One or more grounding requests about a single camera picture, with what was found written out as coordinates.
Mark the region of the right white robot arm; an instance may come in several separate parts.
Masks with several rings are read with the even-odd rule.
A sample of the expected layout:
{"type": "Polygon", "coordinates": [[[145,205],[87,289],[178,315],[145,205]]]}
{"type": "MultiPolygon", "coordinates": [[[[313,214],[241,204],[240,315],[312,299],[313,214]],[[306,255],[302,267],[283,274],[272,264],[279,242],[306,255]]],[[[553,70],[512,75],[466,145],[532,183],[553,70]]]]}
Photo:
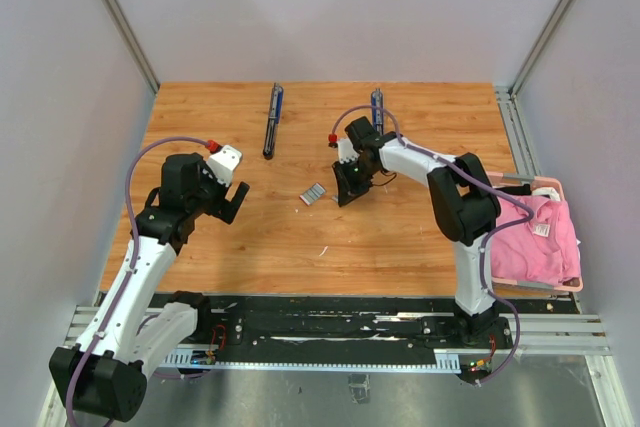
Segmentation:
{"type": "Polygon", "coordinates": [[[377,173],[399,174],[425,186],[436,225],[454,249],[454,337],[466,347],[487,341],[498,319],[490,234],[501,210],[479,158],[429,151],[394,131],[381,134],[365,117],[352,121],[345,132],[344,138],[328,135],[328,145],[338,154],[332,165],[338,205],[368,193],[377,173]]]}

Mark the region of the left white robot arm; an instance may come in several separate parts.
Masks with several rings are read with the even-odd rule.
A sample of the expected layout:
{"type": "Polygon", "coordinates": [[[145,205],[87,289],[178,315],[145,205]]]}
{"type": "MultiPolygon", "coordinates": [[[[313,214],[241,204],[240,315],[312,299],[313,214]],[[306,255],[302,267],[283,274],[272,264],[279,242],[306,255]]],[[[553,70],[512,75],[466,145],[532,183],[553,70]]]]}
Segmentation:
{"type": "Polygon", "coordinates": [[[214,335],[209,299],[177,291],[160,313],[145,313],[159,282],[177,259],[197,219],[211,216],[230,224],[249,191],[240,183],[227,192],[242,161],[239,150],[220,147],[166,158],[161,180],[132,224],[132,238],[107,296],[70,348],[52,354],[49,369],[70,425],[77,412],[127,422],[144,400],[149,378],[185,339],[200,343],[214,335]]]}

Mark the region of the silver staple strip block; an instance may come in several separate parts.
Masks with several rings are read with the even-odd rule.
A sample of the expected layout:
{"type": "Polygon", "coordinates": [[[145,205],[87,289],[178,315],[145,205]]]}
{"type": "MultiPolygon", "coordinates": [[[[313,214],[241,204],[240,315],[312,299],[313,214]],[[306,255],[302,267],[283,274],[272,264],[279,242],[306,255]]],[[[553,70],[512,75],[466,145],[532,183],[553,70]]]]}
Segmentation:
{"type": "Polygon", "coordinates": [[[317,202],[325,193],[326,189],[321,184],[314,183],[311,187],[300,194],[299,198],[305,205],[311,206],[312,204],[317,202]]]}

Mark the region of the blue stapler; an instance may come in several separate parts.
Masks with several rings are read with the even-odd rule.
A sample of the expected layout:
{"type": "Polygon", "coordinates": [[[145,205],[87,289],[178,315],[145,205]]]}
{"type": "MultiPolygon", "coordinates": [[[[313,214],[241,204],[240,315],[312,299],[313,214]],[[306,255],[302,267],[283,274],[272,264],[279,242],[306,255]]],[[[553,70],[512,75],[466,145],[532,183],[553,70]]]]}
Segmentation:
{"type": "Polygon", "coordinates": [[[271,160],[275,153],[276,136],[281,118],[283,96],[283,87],[278,83],[274,83],[271,91],[265,139],[262,151],[262,155],[266,160],[271,160]]]}
{"type": "Polygon", "coordinates": [[[376,88],[370,96],[372,125],[380,134],[384,134],[384,95],[380,88],[376,88]]]}

